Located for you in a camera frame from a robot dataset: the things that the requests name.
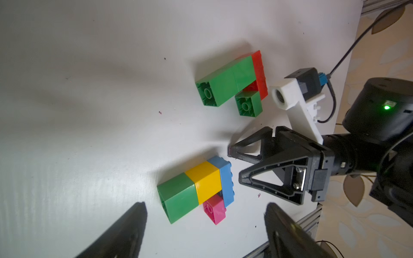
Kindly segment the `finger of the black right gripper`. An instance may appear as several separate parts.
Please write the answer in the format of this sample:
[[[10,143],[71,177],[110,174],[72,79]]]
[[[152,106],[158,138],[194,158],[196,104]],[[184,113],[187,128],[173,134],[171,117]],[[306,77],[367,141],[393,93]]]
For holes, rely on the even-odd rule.
[[[242,161],[263,161],[275,152],[273,129],[268,126],[228,147],[228,157]]]
[[[242,170],[238,180],[243,186],[302,205],[308,163],[308,157],[283,160],[281,156],[274,156]]]

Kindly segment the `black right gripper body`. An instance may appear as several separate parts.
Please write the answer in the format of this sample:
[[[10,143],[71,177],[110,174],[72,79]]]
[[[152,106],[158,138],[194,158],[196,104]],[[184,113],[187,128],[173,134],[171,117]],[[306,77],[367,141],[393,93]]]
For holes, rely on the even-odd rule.
[[[303,204],[305,193],[313,202],[324,201],[333,151],[285,126],[276,128],[274,140],[280,151],[273,157],[273,171],[282,182],[275,196],[296,205]]]

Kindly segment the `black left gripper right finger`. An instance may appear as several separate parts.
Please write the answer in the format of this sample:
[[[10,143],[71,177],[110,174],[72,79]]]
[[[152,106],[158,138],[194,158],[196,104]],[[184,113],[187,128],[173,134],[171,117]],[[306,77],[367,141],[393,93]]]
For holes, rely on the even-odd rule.
[[[330,258],[302,228],[275,203],[264,215],[272,258]]]

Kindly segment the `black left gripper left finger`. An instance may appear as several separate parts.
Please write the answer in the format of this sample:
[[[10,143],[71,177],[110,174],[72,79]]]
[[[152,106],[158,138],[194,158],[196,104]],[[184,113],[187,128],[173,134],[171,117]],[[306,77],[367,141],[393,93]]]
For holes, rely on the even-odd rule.
[[[137,258],[146,223],[146,205],[144,202],[136,202],[78,257]]]

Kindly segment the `red lego brick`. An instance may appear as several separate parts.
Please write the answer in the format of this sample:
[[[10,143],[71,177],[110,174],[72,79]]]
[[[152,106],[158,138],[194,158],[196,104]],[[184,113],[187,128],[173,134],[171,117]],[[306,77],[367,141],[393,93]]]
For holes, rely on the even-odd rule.
[[[252,82],[250,85],[248,85],[245,89],[243,89],[243,91],[258,91],[260,93],[260,99],[263,100],[268,96],[268,89],[266,84],[264,65],[262,63],[261,52],[256,51],[254,53],[242,55],[239,58],[241,59],[244,57],[252,57],[256,80]]]

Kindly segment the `blue lego brick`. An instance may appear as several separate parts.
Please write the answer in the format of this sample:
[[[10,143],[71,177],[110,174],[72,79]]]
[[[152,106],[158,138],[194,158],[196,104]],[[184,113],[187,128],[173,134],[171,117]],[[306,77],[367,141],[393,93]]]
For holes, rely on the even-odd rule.
[[[234,184],[232,181],[233,174],[231,172],[231,163],[219,156],[214,156],[208,159],[208,162],[219,169],[220,180],[222,185],[222,198],[224,206],[228,207],[234,202]]]

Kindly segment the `green lego brick front row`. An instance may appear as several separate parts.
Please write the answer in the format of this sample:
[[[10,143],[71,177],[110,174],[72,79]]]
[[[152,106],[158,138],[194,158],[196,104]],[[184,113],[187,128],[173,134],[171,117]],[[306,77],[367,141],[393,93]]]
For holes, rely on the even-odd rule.
[[[195,184],[185,173],[158,185],[157,190],[171,224],[199,206]]]

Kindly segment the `yellow lego brick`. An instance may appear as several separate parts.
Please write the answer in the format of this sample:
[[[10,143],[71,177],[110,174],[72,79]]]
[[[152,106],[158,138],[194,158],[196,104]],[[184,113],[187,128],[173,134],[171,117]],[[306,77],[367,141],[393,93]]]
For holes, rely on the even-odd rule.
[[[207,161],[187,170],[185,174],[195,184],[200,205],[222,190],[219,169]]]

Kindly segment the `pink lego brick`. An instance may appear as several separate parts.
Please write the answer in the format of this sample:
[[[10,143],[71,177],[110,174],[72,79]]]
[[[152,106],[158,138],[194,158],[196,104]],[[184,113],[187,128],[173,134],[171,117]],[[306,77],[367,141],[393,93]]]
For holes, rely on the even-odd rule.
[[[226,218],[227,210],[224,205],[224,200],[218,193],[203,203],[203,209],[215,225],[218,225]]]

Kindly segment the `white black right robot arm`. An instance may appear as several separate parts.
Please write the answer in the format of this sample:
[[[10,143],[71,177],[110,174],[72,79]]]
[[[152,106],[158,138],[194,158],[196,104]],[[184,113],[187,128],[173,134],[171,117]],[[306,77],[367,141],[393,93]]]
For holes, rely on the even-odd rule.
[[[345,134],[320,134],[295,78],[272,95],[290,127],[264,127],[228,148],[229,157],[251,164],[240,184],[301,205],[306,193],[324,201],[333,176],[373,172],[370,195],[412,224],[412,82],[370,78],[343,120]]]

